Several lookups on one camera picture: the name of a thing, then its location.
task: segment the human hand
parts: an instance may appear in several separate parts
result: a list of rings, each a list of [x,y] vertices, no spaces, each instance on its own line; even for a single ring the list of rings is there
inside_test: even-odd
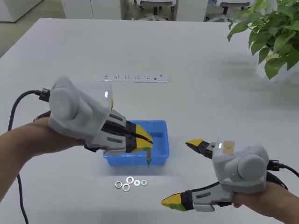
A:
[[[24,141],[32,156],[55,153],[74,146],[84,145],[83,140],[72,139],[55,132],[48,125],[49,118],[41,118],[20,127],[27,141]]]
[[[253,211],[285,224],[299,223],[299,198],[278,184],[267,182],[266,190],[256,194],[235,193],[234,206],[243,204]]]

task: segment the black cable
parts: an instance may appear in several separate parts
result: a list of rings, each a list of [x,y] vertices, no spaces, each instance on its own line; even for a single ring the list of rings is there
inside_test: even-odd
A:
[[[294,173],[297,177],[299,177],[299,173],[296,170],[294,170],[292,167],[289,167],[283,163],[279,163],[278,160],[269,160],[269,163],[267,165],[267,170],[280,171],[280,169],[288,169],[292,173]]]
[[[7,131],[10,131],[10,130],[12,129],[12,127],[13,127],[14,114],[15,114],[15,110],[17,109],[17,106],[18,106],[19,102],[20,102],[25,96],[28,96],[28,95],[30,95],[30,94],[35,94],[35,95],[40,96],[41,93],[42,93],[42,92],[39,91],[39,90],[30,90],[30,91],[24,92],[23,94],[21,94],[21,95],[16,99],[16,101],[14,102],[13,108],[11,109],[11,113],[10,113],[10,118],[9,118],[9,124],[8,124],[8,129],[7,129]],[[23,204],[23,190],[22,190],[22,182],[21,182],[21,176],[20,176],[20,174],[18,174],[18,176],[17,176],[17,180],[18,180],[18,185],[19,185],[20,208],[21,208],[21,211],[22,211],[24,220],[25,220],[25,224],[29,224],[28,217],[27,217],[27,214],[26,214],[26,211],[25,211],[25,208],[24,208],[24,204]]]
[[[292,173],[294,173],[297,177],[299,177],[299,173],[296,170],[294,170],[292,167],[289,167],[289,166],[287,166],[285,164],[280,164],[279,167],[282,168],[282,169],[288,169]]]

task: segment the metal washer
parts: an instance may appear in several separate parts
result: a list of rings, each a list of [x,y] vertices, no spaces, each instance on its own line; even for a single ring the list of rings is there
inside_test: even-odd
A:
[[[119,188],[121,188],[121,187],[123,186],[123,184],[122,184],[121,181],[117,181],[117,182],[115,182],[114,186],[115,186],[117,189],[119,189]]]
[[[140,186],[140,180],[134,180],[134,185],[135,185],[136,187]]]
[[[128,184],[132,184],[132,183],[134,183],[134,178],[133,178],[132,176],[128,176],[128,177],[126,178],[126,182],[127,182]]]
[[[141,185],[144,186],[144,187],[145,187],[146,185],[148,185],[147,180],[142,180],[142,181],[141,181]]]
[[[128,184],[128,183],[124,183],[123,185],[122,185],[122,190],[123,191],[125,191],[125,192],[127,192],[127,191],[129,191],[130,190],[130,188],[131,188],[131,186]]]

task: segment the white cabinet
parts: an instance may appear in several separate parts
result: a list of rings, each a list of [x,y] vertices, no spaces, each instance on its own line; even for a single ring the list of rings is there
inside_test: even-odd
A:
[[[0,21],[15,22],[41,0],[0,0]]]
[[[125,0],[62,0],[68,19],[122,20]]]
[[[62,5],[68,19],[93,19],[90,0],[62,0]]]

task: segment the human arm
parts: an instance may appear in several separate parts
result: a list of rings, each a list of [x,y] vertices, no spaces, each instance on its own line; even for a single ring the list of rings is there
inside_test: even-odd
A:
[[[273,217],[285,224],[299,223],[299,198],[283,187],[267,183],[266,190],[257,194],[235,194],[234,206],[242,204],[253,211]]]
[[[0,136],[0,202],[24,164],[44,153],[63,151],[81,140],[62,136],[48,126],[48,118],[36,120]]]

